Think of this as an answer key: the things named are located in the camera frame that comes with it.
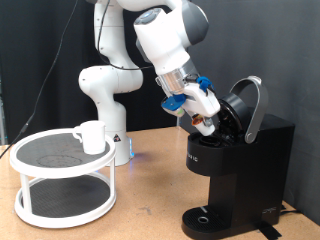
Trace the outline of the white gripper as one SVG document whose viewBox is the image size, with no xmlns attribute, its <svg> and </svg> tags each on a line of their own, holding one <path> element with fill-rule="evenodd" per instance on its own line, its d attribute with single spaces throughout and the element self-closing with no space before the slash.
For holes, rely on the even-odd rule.
<svg viewBox="0 0 320 240">
<path fill-rule="evenodd" d="M 184 88 L 186 101 L 182 107 L 190 112 L 194 112 L 205 116 L 203 124 L 207 128 L 215 128 L 214 122 L 211 118 L 220 111 L 220 104 L 213 92 L 208 90 L 204 92 L 196 83 L 190 83 Z"/>
</svg>

